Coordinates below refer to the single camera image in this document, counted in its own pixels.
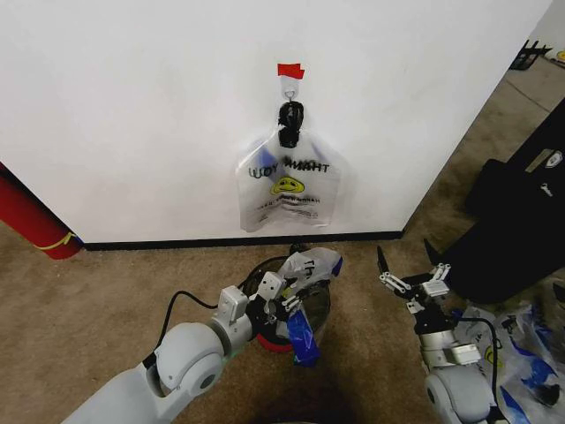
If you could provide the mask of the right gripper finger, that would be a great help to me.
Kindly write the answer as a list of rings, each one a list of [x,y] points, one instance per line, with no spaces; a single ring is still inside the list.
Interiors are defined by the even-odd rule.
[[[412,294],[411,286],[390,272],[385,254],[380,246],[377,246],[376,252],[377,266],[380,272],[380,282],[389,290],[391,290],[396,296],[401,298],[409,298]]]
[[[433,247],[433,245],[427,238],[424,239],[424,245],[428,259],[433,266],[432,270],[430,271],[432,280],[441,281],[447,284],[451,265],[442,260],[440,252],[435,247]]]

